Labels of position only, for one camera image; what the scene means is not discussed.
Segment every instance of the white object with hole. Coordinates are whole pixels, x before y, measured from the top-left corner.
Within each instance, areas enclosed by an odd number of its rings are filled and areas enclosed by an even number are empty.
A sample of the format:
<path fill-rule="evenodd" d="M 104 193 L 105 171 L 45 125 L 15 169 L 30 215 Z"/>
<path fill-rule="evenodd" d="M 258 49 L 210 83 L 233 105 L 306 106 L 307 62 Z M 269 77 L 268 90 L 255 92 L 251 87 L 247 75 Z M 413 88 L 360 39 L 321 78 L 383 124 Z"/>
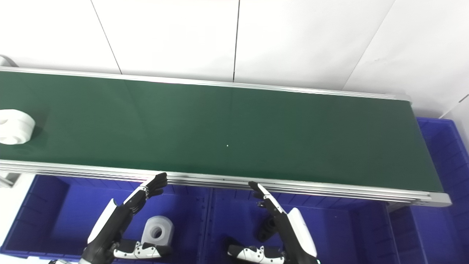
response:
<path fill-rule="evenodd" d="M 169 246 L 173 239 L 174 225 L 171 220 L 164 216 L 154 216 L 147 220 L 142 244 L 147 242 L 157 246 Z"/>
<path fill-rule="evenodd" d="M 34 119 L 24 112 L 0 110 L 0 143 L 15 145 L 28 142 L 35 124 Z"/>

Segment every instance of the white component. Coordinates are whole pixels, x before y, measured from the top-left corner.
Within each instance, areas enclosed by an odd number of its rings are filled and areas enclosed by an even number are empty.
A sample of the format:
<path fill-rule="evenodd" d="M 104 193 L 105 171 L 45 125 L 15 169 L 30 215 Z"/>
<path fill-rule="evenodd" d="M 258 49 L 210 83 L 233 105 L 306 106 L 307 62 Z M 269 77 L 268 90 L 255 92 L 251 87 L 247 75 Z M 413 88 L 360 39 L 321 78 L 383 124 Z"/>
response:
<path fill-rule="evenodd" d="M 270 200 L 280 213 L 285 212 L 285 210 L 280 206 L 279 202 L 277 202 L 277 200 L 272 196 L 272 194 L 269 193 L 269 191 L 264 188 L 264 186 L 260 185 L 259 183 L 257 186 L 262 191 L 262 194 L 264 194 L 264 200 Z"/>
<path fill-rule="evenodd" d="M 106 208 L 104 208 L 104 211 L 101 213 L 101 216 L 99 216 L 98 220 L 94 224 L 93 230 L 91 231 L 90 236 L 88 237 L 88 244 L 90 244 L 98 236 L 99 232 L 101 232 L 104 225 L 109 220 L 116 208 L 116 201 L 114 199 L 111 199 L 106 205 Z"/>
<path fill-rule="evenodd" d="M 149 258 L 159 258 L 161 255 L 156 250 L 156 247 L 142 248 L 142 244 L 137 242 L 135 244 L 134 252 L 127 253 L 119 250 L 114 250 L 114 257 L 125 258 L 125 259 L 149 259 Z"/>
<path fill-rule="evenodd" d="M 154 216 L 147 220 L 142 243 L 150 243 L 157 246 L 169 246 L 173 240 L 174 225 L 164 216 Z"/>
<path fill-rule="evenodd" d="M 249 262 L 260 263 L 260 264 L 283 264 L 285 260 L 283 257 L 267 258 L 264 255 L 264 247 L 257 248 L 253 251 L 249 248 L 245 248 L 237 256 L 237 259 L 246 260 Z"/>
<path fill-rule="evenodd" d="M 147 191 L 147 185 L 154 179 L 154 176 L 148 180 L 146 180 L 145 182 L 143 182 L 139 187 L 137 187 L 128 197 L 127 199 L 125 199 L 124 203 L 128 202 L 132 197 L 134 197 L 134 195 L 140 191 L 140 190 L 144 190 L 144 191 Z"/>
<path fill-rule="evenodd" d="M 0 55 L 0 66 L 11 67 L 11 64 L 4 57 Z"/>
<path fill-rule="evenodd" d="M 15 145 L 28 142 L 35 125 L 34 119 L 24 112 L 0 110 L 0 143 Z"/>
<path fill-rule="evenodd" d="M 293 227 L 295 236 L 300 242 L 301 248 L 311 256 L 317 257 L 318 253 L 316 251 L 316 246 L 314 245 L 313 238 L 311 237 L 310 231 L 304 222 L 300 210 L 298 210 L 298 208 L 293 208 L 288 213 L 288 219 L 290 220 L 290 223 Z"/>

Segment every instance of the white tile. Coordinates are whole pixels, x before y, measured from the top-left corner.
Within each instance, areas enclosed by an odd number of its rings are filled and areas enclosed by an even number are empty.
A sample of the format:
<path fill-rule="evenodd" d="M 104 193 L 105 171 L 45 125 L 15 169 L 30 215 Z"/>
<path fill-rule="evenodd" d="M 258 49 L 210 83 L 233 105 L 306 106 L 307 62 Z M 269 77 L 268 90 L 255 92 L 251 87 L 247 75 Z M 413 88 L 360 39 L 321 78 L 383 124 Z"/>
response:
<path fill-rule="evenodd" d="M 0 0 L 0 55 L 20 67 L 117 73 L 90 1 Z"/>
<path fill-rule="evenodd" d="M 237 0 L 93 0 L 124 74 L 232 81 Z"/>
<path fill-rule="evenodd" d="M 440 117 L 469 87 L 469 1 L 397 0 L 344 90 L 406 93 Z"/>
<path fill-rule="evenodd" d="M 235 81 L 342 89 L 394 0 L 241 0 Z"/>

